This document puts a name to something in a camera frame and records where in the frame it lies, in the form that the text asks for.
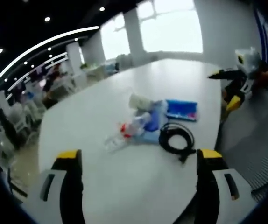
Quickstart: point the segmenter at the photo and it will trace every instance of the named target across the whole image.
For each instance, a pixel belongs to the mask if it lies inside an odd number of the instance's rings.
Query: wall
[[[164,58],[197,60],[216,64],[222,68],[235,65],[234,50],[239,48],[256,47],[261,51],[260,36],[250,6],[237,0],[194,0],[199,17],[203,39],[203,53],[187,52],[153,52],[147,53],[142,49],[140,34],[137,26],[137,13],[133,9],[124,14],[129,46],[135,65]],[[83,47],[89,62],[105,61],[102,54],[101,39],[91,38]]]
[[[195,0],[202,37],[203,59],[221,67],[235,64],[234,50],[261,42],[250,6],[237,0]]]
[[[100,31],[82,46],[82,52],[86,63],[99,64],[105,61]]]

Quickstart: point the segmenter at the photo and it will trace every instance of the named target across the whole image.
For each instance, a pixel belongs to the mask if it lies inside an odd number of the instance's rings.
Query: black ceiling
[[[0,48],[4,51],[0,54],[0,72],[18,55],[34,45],[48,38],[78,28],[100,26],[120,12],[126,12],[139,0],[4,0],[0,1]],[[75,37],[80,39],[80,44],[87,41],[96,30],[78,33],[74,36],[60,38],[50,45],[39,48],[30,53],[21,62],[18,62],[3,77],[20,77],[31,68],[32,64],[39,65],[48,60],[49,54],[54,56],[65,52],[66,44],[61,42],[73,41]],[[6,89],[12,82],[2,84]]]

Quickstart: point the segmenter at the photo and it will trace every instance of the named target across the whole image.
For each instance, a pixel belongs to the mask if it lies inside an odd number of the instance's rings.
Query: window
[[[140,19],[148,18],[152,15],[154,15],[154,9],[150,1],[145,1],[138,6],[138,17]]]
[[[123,14],[117,15],[101,27],[101,39],[106,60],[130,53]]]
[[[147,52],[203,52],[193,0],[148,0],[139,4],[137,10]]]
[[[81,47],[79,47],[79,54],[80,54],[80,61],[81,61],[82,64],[84,64],[85,62],[84,62],[84,57],[83,57],[83,53],[82,53]]]

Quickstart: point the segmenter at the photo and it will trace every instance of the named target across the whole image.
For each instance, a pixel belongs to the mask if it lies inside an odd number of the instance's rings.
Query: desk
[[[63,100],[43,118],[39,170],[50,169],[56,156],[82,150],[83,214],[87,224],[171,224],[196,193],[197,156],[185,164],[156,145],[128,146],[110,154],[105,139],[118,123],[131,120],[128,106],[135,92],[199,103],[199,121],[184,122],[196,148],[214,149],[219,128],[221,85],[206,77],[212,64],[161,60],[102,80]]]

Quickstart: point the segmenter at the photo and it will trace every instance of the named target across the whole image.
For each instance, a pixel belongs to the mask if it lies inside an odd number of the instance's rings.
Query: white chair
[[[36,106],[33,100],[30,99],[25,103],[24,111],[26,110],[29,111],[28,113],[30,114],[31,119],[34,122],[42,120],[43,113],[40,113],[38,107]]]
[[[4,132],[0,132],[0,163],[4,168],[8,168],[14,158],[14,146],[6,137]]]
[[[13,124],[18,134],[22,133],[23,130],[27,130],[29,132],[26,114],[24,113],[23,107],[20,103],[15,103],[12,106],[12,110],[8,116],[8,120]]]
[[[120,66],[120,71],[124,71],[133,67],[132,56],[130,54],[118,55],[116,58],[116,62]]]

